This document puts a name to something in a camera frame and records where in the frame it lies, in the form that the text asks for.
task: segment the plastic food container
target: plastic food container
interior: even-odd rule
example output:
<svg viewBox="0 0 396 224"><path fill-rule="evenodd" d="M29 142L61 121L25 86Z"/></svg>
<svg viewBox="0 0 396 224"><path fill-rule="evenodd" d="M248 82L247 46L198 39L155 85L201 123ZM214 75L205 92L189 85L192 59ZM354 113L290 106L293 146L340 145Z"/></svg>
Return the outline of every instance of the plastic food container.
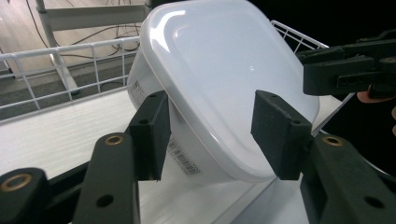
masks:
<svg viewBox="0 0 396 224"><path fill-rule="evenodd" d="M255 90L280 95L311 122L318 97L303 94L303 67L268 19L245 0L156 7L142 24L128 92L136 107L166 90L168 146L194 181L263 182L275 175L250 134Z"/></svg>

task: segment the black mechanical arm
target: black mechanical arm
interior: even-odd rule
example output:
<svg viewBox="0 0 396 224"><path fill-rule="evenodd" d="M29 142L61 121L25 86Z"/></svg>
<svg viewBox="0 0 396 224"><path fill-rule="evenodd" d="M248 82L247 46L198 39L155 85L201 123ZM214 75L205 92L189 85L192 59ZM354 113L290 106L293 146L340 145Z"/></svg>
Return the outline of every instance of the black mechanical arm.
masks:
<svg viewBox="0 0 396 224"><path fill-rule="evenodd" d="M304 93L396 95L396 30L358 43L297 53ZM381 178L346 139L311 135L311 123L279 96L256 91L251 133L275 174L298 180L317 223L396 223L396 182Z"/></svg>
<svg viewBox="0 0 396 224"><path fill-rule="evenodd" d="M37 168L0 176L0 223L140 223L138 181L161 180L170 133L168 97L155 92L89 162L51 180Z"/></svg>

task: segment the barcode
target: barcode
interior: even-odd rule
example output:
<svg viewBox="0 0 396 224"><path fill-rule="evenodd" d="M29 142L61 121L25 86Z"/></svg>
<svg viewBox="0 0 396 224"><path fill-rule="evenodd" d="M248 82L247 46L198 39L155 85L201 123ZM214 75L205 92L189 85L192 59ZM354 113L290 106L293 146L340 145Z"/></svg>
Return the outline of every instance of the barcode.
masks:
<svg viewBox="0 0 396 224"><path fill-rule="evenodd" d="M136 81L134 85L132 86L132 91L131 91L132 97L134 98L135 102L141 106L143 102L145 101L147 95L143 91L143 89L140 87L139 82Z"/></svg>
<svg viewBox="0 0 396 224"><path fill-rule="evenodd" d="M177 161L181 169L186 175L197 175L201 173L201 170L194 164L192 160L181 150L181 147L177 144L175 138L171 136L168 144L168 151L172 157Z"/></svg>

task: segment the human hand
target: human hand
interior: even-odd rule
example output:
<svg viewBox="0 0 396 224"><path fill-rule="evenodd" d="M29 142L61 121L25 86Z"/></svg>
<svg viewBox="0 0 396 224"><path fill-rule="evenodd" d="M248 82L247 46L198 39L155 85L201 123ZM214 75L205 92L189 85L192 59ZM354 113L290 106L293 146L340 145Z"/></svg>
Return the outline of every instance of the human hand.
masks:
<svg viewBox="0 0 396 224"><path fill-rule="evenodd" d="M393 99L395 97L396 96L390 97L390 98L384 98L384 99L372 99L372 98L369 97L369 92L368 91L358 92L358 99L361 102L366 103L366 104L385 102L385 101L391 100L391 99ZM396 119L396 106L393 107L393 109L391 111L391 114L392 114L393 118ZM393 134L396 136L396 125L393 126L392 131L393 131Z"/></svg>

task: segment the container lid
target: container lid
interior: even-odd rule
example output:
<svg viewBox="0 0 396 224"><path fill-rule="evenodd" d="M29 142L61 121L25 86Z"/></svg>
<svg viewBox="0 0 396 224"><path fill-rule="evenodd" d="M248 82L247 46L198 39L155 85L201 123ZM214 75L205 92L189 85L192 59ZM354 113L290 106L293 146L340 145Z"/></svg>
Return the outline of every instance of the container lid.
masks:
<svg viewBox="0 0 396 224"><path fill-rule="evenodd" d="M303 67L268 19L245 0L195 0L153 9L140 34L154 75L206 149L231 176L274 173L250 134L256 90L281 96L308 120Z"/></svg>

